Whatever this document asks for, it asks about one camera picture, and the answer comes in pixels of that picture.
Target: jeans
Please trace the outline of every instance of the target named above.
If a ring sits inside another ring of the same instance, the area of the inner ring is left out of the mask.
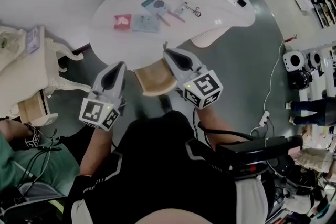
[[[305,117],[294,117],[295,125],[309,125],[316,124],[318,126],[325,125],[325,107],[327,101],[325,99],[315,100],[312,102],[291,102],[290,106],[293,111],[311,111],[316,112],[313,115],[305,116]]]

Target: small packet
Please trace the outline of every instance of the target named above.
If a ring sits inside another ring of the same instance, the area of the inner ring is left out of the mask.
[[[179,6],[176,10],[174,10],[173,13],[175,13],[176,15],[181,16],[181,14],[183,13],[183,11],[187,8],[188,3],[184,2],[181,6]]]
[[[114,17],[116,19],[114,24],[115,30],[127,31],[131,29],[131,20],[132,20],[131,14],[115,15]]]

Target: paper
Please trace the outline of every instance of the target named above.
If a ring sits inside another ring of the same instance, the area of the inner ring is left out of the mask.
[[[152,15],[133,14],[131,21],[132,31],[158,33],[160,23],[159,19]]]
[[[163,0],[146,0],[143,3],[141,3],[141,6],[143,6],[154,16],[158,14],[162,17],[168,11],[170,11],[169,5]]]
[[[114,24],[115,30],[126,31],[131,29],[131,14],[115,15],[116,22]]]

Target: table leg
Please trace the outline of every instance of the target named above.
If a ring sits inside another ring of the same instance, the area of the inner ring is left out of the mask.
[[[84,58],[83,54],[74,55],[67,46],[61,43],[55,43],[51,38],[45,38],[45,42],[51,50],[63,54],[71,60],[79,61]]]
[[[65,78],[59,77],[51,83],[52,87],[60,90],[82,90],[84,92],[90,92],[91,86],[74,81],[67,80]]]

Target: blue card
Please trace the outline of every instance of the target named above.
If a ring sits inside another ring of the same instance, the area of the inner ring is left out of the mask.
[[[131,21],[132,31],[158,33],[160,21],[152,15],[133,14]]]

